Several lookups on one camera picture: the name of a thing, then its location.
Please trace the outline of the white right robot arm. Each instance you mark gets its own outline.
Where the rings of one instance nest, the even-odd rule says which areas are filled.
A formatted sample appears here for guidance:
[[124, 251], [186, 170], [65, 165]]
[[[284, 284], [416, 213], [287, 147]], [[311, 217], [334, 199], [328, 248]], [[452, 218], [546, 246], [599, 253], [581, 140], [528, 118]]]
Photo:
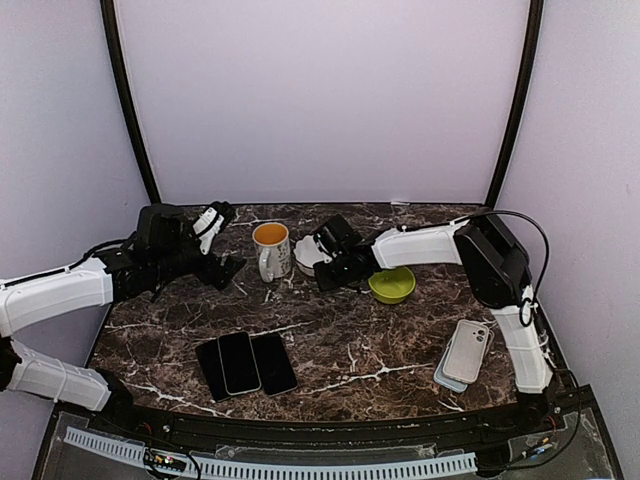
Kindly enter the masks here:
[[398, 267], [462, 266], [475, 299], [497, 320], [517, 391], [531, 395], [510, 413], [511, 426], [530, 434], [549, 416], [538, 395], [548, 390], [553, 373], [534, 319], [538, 282], [525, 247], [502, 220], [507, 214], [486, 210], [430, 226], [392, 227], [368, 238], [335, 215], [311, 235], [323, 256], [313, 269], [319, 289], [332, 291]]

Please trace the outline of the clear magsafe phone case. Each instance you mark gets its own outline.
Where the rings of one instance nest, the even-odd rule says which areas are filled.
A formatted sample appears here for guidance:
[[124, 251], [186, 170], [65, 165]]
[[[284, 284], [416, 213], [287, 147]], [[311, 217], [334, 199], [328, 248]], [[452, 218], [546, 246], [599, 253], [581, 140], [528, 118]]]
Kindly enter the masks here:
[[494, 340], [494, 332], [484, 325], [474, 325], [467, 348], [464, 382], [474, 383], [479, 376], [485, 357]]

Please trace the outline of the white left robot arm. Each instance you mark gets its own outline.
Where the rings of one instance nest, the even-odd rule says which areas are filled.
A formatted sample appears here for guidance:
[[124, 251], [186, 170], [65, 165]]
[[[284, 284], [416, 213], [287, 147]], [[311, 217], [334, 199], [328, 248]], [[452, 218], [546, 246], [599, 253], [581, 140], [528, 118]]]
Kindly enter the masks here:
[[225, 289], [246, 261], [212, 253], [214, 239], [235, 219], [227, 202], [214, 201], [196, 219], [184, 208], [156, 203], [141, 209], [136, 230], [103, 242], [78, 261], [1, 283], [1, 388], [88, 411], [120, 436], [141, 427], [130, 394], [111, 373], [70, 365], [26, 347], [17, 332], [66, 313], [125, 302], [148, 293], [157, 299], [173, 281], [192, 275]]

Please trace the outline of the beige phone case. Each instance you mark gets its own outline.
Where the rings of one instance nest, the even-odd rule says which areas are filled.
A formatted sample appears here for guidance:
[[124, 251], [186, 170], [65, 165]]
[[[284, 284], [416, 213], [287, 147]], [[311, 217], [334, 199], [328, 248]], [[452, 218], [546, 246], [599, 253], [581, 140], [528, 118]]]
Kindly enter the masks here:
[[474, 321], [460, 320], [449, 345], [443, 374], [453, 380], [472, 384], [483, 363], [489, 339], [489, 329]]

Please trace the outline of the silver-edged phone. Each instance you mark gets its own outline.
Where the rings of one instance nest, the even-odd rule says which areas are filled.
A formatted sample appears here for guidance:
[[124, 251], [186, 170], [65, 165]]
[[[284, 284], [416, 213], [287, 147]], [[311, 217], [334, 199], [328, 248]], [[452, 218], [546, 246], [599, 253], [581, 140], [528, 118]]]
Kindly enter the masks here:
[[224, 382], [230, 395], [240, 395], [260, 389], [261, 381], [250, 336], [236, 332], [218, 338]]

